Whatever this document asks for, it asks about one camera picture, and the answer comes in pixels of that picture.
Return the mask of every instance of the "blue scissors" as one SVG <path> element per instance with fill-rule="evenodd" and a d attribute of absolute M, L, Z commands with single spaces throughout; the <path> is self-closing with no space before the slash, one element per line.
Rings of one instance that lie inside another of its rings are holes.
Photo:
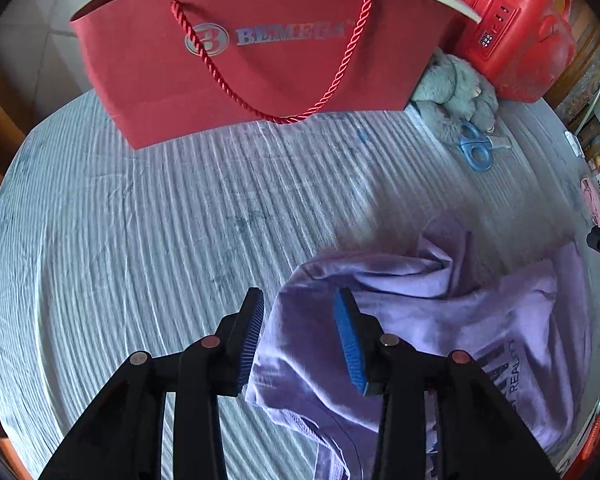
<path fill-rule="evenodd" d="M 462 133 L 459 142 L 464 158 L 475 171 L 487 171 L 491 168 L 493 145 L 484 133 L 469 121 L 462 121 Z"/>

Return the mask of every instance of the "blue stain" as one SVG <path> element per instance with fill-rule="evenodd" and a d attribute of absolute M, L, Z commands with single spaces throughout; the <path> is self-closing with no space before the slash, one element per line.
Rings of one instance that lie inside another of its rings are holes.
<path fill-rule="evenodd" d="M 364 128 L 358 128 L 356 130 L 356 133 L 358 134 L 358 140 L 360 142 L 362 142 L 362 144 L 366 144 L 369 140 L 369 132 L 366 131 Z"/>

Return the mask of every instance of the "purple cloth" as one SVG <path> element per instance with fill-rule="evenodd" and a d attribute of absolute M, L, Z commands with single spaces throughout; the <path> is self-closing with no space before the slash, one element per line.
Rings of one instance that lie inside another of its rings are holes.
<path fill-rule="evenodd" d="M 298 267 L 258 345 L 246 399 L 318 443 L 315 479 L 371 477 L 379 397 L 349 381 L 333 320 L 336 290 L 416 349 L 467 350 L 490 373 L 543 449 L 571 433 L 590 359 L 583 267 L 575 243 L 475 288 L 471 237 L 450 216 L 423 231 L 416 254 L 342 252 Z M 427 419 L 427 442 L 435 443 Z"/>

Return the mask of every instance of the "striped fabric surface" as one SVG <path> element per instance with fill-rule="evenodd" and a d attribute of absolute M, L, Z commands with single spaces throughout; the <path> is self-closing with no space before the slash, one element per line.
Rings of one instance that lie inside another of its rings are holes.
<path fill-rule="evenodd" d="M 412 108 L 240 124 L 133 151 L 93 92 L 71 102 L 29 134 L 0 188 L 0 415 L 25 466 L 40 474 L 131 352 L 183 350 L 249 286 L 263 289 L 266 320 L 317 251 L 410 251 L 445 209 L 474 231 L 483 282 L 576 237 L 594 327 L 582 420 L 600 394 L 600 256 L 584 243 L 588 169 L 563 130 L 544 101 L 504 103 L 496 134 L 512 150 L 475 173 Z M 170 398 L 167 479 L 172 420 Z M 221 401 L 221 424 L 230 478 L 311 477 L 314 445 L 243 400 Z"/>

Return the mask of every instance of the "gray plush toy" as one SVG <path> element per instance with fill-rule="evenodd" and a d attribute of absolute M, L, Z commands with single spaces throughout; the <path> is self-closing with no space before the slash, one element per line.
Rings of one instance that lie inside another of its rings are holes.
<path fill-rule="evenodd" d="M 473 67 L 456 56 L 436 49 L 411 100 L 422 119 L 446 144 L 457 144 L 461 121 L 492 132 L 498 100 L 493 86 Z"/>

